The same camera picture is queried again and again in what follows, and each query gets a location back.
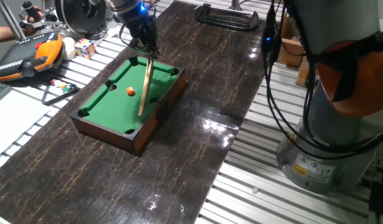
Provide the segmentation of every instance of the orange ball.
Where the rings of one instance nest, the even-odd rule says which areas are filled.
[[[133,96],[133,95],[135,95],[135,90],[132,87],[128,87],[127,93],[129,96]]]

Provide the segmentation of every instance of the marble countertop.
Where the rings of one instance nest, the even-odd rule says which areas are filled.
[[[79,134],[69,118],[124,60],[122,51],[0,168],[0,216],[11,223],[193,223],[263,79],[257,30],[197,22],[174,2],[157,19],[160,61],[187,86],[144,153]]]

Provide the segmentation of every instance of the blue light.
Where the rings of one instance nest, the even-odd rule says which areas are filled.
[[[145,10],[146,10],[146,8],[144,7],[143,4],[141,4],[141,12],[143,12],[143,11],[145,11]]]

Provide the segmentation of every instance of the wooden stick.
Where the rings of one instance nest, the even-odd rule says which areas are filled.
[[[144,83],[143,83],[143,91],[142,91],[142,98],[141,98],[141,105],[139,107],[139,114],[138,116],[142,116],[144,106],[146,104],[147,95],[149,94],[150,90],[150,84],[152,82],[152,76],[153,76],[153,58],[149,57],[146,65],[146,73],[144,75]]]

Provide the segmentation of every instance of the warning label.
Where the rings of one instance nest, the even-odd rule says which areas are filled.
[[[298,154],[292,169],[310,180],[326,184],[330,181],[335,166],[323,165]]]

